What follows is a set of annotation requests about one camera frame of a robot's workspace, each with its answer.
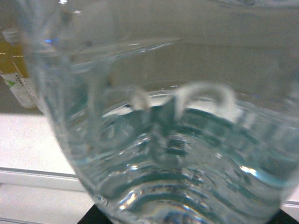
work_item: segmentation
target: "water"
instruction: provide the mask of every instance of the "water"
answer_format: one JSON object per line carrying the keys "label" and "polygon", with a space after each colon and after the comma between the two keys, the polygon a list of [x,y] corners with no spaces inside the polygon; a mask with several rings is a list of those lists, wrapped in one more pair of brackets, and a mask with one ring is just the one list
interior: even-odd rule
{"label": "water", "polygon": [[64,23],[57,14],[43,23],[50,35],[28,67],[65,155],[111,220],[263,224],[274,215],[299,173],[293,4],[78,3],[76,13],[63,6]]}
{"label": "water", "polygon": [[150,104],[162,105],[103,115],[100,144],[75,161],[98,206],[122,223],[265,223],[294,186],[298,155],[283,145],[298,130],[242,101],[230,108],[235,122],[195,109],[206,98],[174,119],[178,101],[169,95],[151,94]]}

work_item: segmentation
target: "black base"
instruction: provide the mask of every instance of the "black base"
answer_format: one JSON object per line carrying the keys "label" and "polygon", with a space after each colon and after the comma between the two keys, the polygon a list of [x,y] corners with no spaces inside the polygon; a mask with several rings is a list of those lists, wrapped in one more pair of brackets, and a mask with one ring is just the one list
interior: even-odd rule
{"label": "black base", "polygon": [[[112,224],[109,219],[94,205],[78,224]],[[295,219],[280,210],[267,224],[299,224]]]}

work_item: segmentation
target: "glass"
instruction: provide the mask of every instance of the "glass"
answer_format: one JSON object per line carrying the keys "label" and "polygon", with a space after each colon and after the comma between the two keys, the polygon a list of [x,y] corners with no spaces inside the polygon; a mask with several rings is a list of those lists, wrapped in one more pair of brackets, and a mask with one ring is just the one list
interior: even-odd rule
{"label": "glass", "polygon": [[124,224],[263,224],[299,182],[299,3],[17,0],[60,146]]}

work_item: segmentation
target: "white countertop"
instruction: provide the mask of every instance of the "white countertop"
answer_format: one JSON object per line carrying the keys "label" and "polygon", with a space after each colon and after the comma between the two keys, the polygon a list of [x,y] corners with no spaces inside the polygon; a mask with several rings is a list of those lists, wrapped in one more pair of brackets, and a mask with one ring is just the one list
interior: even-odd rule
{"label": "white countertop", "polygon": [[[4,220],[20,220],[24,217],[28,222],[58,224],[56,219],[52,222],[48,220],[52,216],[51,212],[55,211],[49,208],[55,197],[45,196],[44,202],[36,209],[36,203],[40,202],[36,196],[46,194],[58,196],[61,200],[56,200],[54,204],[61,206],[62,214],[76,217],[69,219],[69,224],[77,223],[93,205],[93,201],[63,156],[46,117],[37,109],[21,108],[3,80],[0,80],[0,96],[0,224],[5,223],[1,222],[1,217]],[[2,200],[5,194],[10,197],[8,199],[6,195],[6,199]],[[19,203],[14,205],[19,209],[18,213],[9,213],[8,207],[18,198],[20,202],[23,200],[28,209],[36,211],[36,216],[29,217],[24,205]],[[79,210],[69,206],[78,203]],[[282,208],[299,220],[299,188]],[[48,216],[44,213],[45,209],[50,212]]]}

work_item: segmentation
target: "bottle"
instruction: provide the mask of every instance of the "bottle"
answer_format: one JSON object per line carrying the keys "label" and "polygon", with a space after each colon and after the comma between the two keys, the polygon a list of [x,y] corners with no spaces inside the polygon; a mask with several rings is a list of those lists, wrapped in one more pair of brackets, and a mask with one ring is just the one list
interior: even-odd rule
{"label": "bottle", "polygon": [[0,33],[0,75],[9,86],[20,105],[26,109],[36,108],[34,99],[28,92],[19,73],[10,59],[11,46]]}
{"label": "bottle", "polygon": [[22,46],[19,42],[19,31],[17,28],[8,28],[2,31],[3,37],[10,44],[10,60],[12,61],[14,67],[18,71],[22,82],[28,89],[29,94],[33,98],[37,107],[41,110],[38,100],[36,91],[34,90],[34,84],[32,82],[32,78],[29,76],[27,71],[23,53],[22,53]]}

